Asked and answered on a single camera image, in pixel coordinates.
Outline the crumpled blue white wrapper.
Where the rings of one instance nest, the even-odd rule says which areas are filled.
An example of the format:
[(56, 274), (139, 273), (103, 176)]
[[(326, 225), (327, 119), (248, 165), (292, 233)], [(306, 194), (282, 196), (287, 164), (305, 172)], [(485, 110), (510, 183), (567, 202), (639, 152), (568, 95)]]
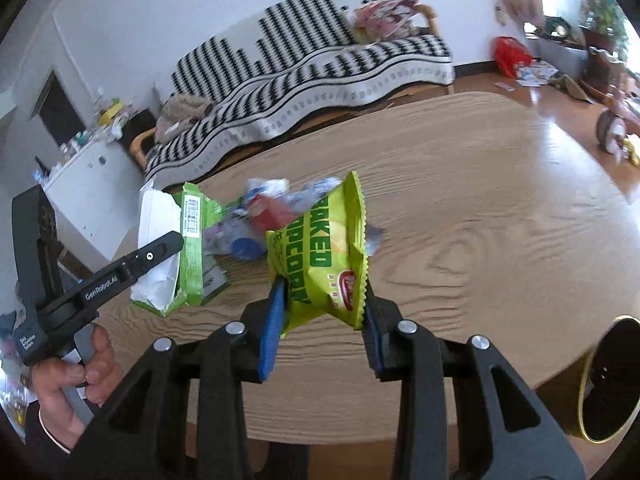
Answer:
[(289, 210), (302, 214), (341, 183), (340, 178), (328, 177), (307, 183), (301, 191), (292, 192), (288, 179), (251, 178), (245, 181), (243, 205), (247, 207), (257, 195), (265, 195), (285, 204)]

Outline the black white striped sofa blanket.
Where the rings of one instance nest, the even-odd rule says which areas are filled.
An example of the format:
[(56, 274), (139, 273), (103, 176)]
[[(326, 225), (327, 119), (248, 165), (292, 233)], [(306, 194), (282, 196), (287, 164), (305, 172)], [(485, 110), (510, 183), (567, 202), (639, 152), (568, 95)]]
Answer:
[(454, 62), (439, 35), (359, 42), (349, 13), (377, 1), (284, 0), (180, 58), (174, 91), (214, 107), (149, 156), (145, 180), (195, 181), (237, 148), (329, 110), (367, 107), (413, 84), (451, 86)]

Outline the white side cabinet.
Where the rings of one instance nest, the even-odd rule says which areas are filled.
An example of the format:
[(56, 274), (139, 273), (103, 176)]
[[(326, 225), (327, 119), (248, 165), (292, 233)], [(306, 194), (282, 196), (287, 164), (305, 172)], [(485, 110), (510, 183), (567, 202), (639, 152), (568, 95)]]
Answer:
[(116, 258), (138, 222), (140, 166), (117, 142), (93, 141), (43, 187), (55, 211), (58, 239), (97, 271)]

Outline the blue white plastic bag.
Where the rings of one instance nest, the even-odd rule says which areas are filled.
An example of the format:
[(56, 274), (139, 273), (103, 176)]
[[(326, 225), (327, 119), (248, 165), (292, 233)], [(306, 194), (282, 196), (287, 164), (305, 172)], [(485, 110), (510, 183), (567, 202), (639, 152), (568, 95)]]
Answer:
[(214, 226), (203, 232), (205, 255), (230, 256), (236, 260), (252, 262), (266, 253), (264, 238), (254, 229), (248, 211), (242, 208), (229, 210)]

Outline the potted green plant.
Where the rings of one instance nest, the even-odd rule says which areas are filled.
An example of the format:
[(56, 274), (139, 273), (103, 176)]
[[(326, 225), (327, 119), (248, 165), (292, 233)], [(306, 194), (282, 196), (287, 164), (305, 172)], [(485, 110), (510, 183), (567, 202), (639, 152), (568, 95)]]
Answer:
[(616, 0), (580, 0), (579, 26), (587, 47), (603, 49), (625, 61), (626, 16)]

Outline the pink cartoon cushion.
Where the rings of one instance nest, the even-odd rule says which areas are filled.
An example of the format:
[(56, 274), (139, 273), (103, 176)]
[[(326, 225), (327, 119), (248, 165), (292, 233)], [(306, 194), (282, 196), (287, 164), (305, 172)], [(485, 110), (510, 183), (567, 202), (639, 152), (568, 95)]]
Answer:
[(407, 38), (416, 32), (413, 17), (420, 0), (380, 0), (354, 11), (354, 29), (361, 42)]

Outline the black yellow-rimmed trash bin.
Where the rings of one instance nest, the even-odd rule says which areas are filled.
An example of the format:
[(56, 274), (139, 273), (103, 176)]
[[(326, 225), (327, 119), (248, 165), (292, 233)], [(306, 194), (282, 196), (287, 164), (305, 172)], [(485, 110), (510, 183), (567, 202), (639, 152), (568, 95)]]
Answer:
[(616, 318), (590, 353), (580, 384), (579, 427), (589, 442), (612, 440), (639, 409), (639, 320)]

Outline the wooden sofa frame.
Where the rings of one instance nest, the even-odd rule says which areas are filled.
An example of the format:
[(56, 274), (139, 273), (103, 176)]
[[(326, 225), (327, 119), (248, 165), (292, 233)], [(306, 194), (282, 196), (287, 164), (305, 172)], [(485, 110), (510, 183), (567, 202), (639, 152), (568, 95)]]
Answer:
[(156, 128), (152, 128), (138, 134), (129, 145), (129, 154), (141, 169), (145, 169), (149, 152), (155, 145), (155, 131)]

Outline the beige knitted garment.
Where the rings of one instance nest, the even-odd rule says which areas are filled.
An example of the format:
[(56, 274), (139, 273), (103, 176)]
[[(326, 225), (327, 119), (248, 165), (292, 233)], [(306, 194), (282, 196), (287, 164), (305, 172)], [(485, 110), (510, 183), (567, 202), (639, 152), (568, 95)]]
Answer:
[(154, 141), (156, 144), (168, 144), (183, 131), (207, 117), (216, 103), (202, 96), (176, 93), (160, 109), (156, 121)]

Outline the green baked popcorn bag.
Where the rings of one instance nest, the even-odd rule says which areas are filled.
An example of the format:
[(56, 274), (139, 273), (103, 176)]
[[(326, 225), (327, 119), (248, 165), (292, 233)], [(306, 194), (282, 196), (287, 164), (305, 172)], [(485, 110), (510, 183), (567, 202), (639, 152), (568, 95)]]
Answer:
[(324, 314), (360, 330), (369, 276), (366, 226), (352, 171), (296, 220), (266, 233), (270, 278), (288, 283), (285, 333)]

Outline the red plastic bag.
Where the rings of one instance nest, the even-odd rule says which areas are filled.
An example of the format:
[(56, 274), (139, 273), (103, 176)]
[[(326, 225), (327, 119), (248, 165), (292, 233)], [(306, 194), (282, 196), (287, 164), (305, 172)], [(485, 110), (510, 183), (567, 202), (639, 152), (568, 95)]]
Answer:
[(515, 79), (521, 68), (532, 64), (534, 57), (517, 39), (499, 36), (494, 39), (494, 59), (504, 76)]

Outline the red cardboard box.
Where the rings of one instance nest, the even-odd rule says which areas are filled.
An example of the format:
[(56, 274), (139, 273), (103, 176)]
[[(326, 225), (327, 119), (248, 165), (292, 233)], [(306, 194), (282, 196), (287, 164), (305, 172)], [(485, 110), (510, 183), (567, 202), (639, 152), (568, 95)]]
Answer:
[(277, 198), (258, 194), (247, 205), (250, 224), (258, 240), (267, 245), (268, 231), (277, 231), (295, 221), (299, 214)]

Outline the pink children's tricycle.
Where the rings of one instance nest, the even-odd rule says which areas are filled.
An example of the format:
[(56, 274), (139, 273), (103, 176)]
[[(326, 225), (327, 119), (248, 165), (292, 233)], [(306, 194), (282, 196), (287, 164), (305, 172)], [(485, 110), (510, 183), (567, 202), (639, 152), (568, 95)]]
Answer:
[(623, 159), (632, 166), (639, 166), (639, 98), (630, 96), (623, 88), (611, 84), (604, 98), (596, 127), (600, 149), (615, 157), (619, 164)]

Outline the green and white torn box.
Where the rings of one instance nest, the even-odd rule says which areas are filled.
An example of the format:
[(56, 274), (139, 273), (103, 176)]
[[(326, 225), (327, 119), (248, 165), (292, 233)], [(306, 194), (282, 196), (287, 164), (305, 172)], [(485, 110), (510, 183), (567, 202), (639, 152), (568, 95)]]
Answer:
[(150, 181), (140, 188), (138, 248), (152, 268), (132, 286), (134, 304), (160, 318), (182, 306), (201, 306), (228, 286), (224, 270), (205, 251), (204, 232), (224, 210), (193, 183), (170, 194)]

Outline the green white leaflet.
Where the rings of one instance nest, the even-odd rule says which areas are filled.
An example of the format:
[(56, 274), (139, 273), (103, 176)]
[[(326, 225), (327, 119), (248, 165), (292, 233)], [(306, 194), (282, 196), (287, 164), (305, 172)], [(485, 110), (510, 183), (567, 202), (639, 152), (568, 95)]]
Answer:
[(203, 256), (203, 291), (201, 304), (207, 304), (228, 287), (226, 271), (218, 264), (214, 255)]

